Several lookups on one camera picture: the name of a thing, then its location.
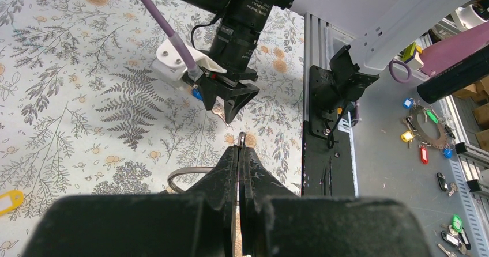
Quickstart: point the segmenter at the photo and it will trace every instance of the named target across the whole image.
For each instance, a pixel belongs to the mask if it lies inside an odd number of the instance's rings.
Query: blue clip
[[[406,98],[406,99],[404,100],[404,102],[403,102],[403,106],[404,106],[404,108],[406,108],[406,109],[411,109],[411,107],[412,107],[413,103],[414,103],[414,102],[413,102],[413,100],[412,100],[412,99],[410,99],[410,98]]]
[[[199,99],[200,101],[203,101],[203,100],[202,100],[202,96],[200,95],[200,93],[199,93],[199,91],[198,91],[198,89],[197,89],[197,88],[193,88],[193,89],[192,89],[192,95],[193,95],[194,97],[196,97],[197,99]]]
[[[444,148],[442,153],[445,156],[445,158],[447,158],[447,159],[450,159],[453,156],[453,150],[451,150],[449,148]]]

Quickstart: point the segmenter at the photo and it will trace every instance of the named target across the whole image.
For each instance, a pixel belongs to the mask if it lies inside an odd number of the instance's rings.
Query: black cable
[[[195,48],[195,44],[194,44],[194,33],[195,31],[198,29],[198,28],[202,28],[202,27],[208,27],[210,25],[213,25],[217,22],[217,20],[219,20],[219,18],[221,17],[220,14],[216,14],[214,16],[214,18],[212,18],[212,20],[210,21],[210,23],[208,24],[199,24],[199,25],[195,25],[194,28],[192,28],[192,31],[190,32],[190,41],[192,42],[192,47]]]
[[[341,109],[340,116],[336,120],[336,123],[334,123],[333,128],[331,128],[329,130],[328,138],[326,139],[326,145],[327,145],[328,149],[333,149],[333,147],[334,147],[334,135],[333,135],[333,132],[336,130],[336,128],[338,128],[338,124],[340,123],[341,118],[343,118],[343,115],[345,115],[345,111],[347,110],[347,106],[348,106],[348,102],[346,102],[343,105],[343,108]]]

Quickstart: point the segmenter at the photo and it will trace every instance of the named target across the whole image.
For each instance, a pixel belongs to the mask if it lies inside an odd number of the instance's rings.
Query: black key fob
[[[450,136],[450,138],[452,139],[455,139],[455,134],[453,134],[453,130],[451,127],[449,127],[448,125],[445,125],[445,133]]]
[[[448,184],[446,184],[445,176],[439,172],[437,173],[438,184],[443,192],[448,192]]]
[[[464,244],[465,244],[465,248],[466,248],[466,249],[468,249],[468,250],[469,250],[469,249],[471,249],[471,248],[472,248],[472,246],[471,246],[471,242],[469,241],[469,237],[467,236],[467,233],[466,233],[466,231],[465,231],[465,229],[464,229],[463,227],[462,227],[462,232],[460,232],[460,233],[458,234],[458,238],[460,239],[460,241],[461,241],[462,243],[464,243]]]
[[[454,247],[460,246],[460,240],[457,237],[454,237],[454,236],[446,233],[446,231],[442,231],[442,238],[445,242],[453,245]]]
[[[414,124],[412,124],[412,118],[409,116],[409,117],[406,117],[406,122],[409,123],[409,126],[411,126],[411,128],[416,131],[416,128],[414,127]]]

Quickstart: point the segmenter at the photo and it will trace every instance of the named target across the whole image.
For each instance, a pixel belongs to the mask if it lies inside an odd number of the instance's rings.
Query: gray table surface
[[[407,97],[419,98],[416,86],[420,83],[421,80],[413,78],[409,84],[399,84],[384,71],[360,99],[362,121],[353,128],[359,195],[382,196],[403,202],[417,216],[433,256],[446,256],[437,247],[438,243],[462,256],[440,236],[443,230],[440,224],[449,224],[453,214],[468,221],[461,198],[449,198],[438,186],[437,172],[442,172],[448,183],[454,181],[449,160],[438,149],[428,148],[429,164],[424,165],[420,161],[418,143],[413,142],[412,148],[408,149],[400,139],[407,130],[401,118],[408,115],[402,102]],[[433,109],[441,115],[438,103],[433,105]],[[437,134],[432,124],[427,123],[423,128]],[[478,256],[474,248],[471,254]]]

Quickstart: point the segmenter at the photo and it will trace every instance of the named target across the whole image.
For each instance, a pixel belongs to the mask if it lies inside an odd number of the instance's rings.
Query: red key tag
[[[428,151],[422,145],[419,146],[419,156],[421,157],[421,162],[423,162],[423,164],[428,164]]]

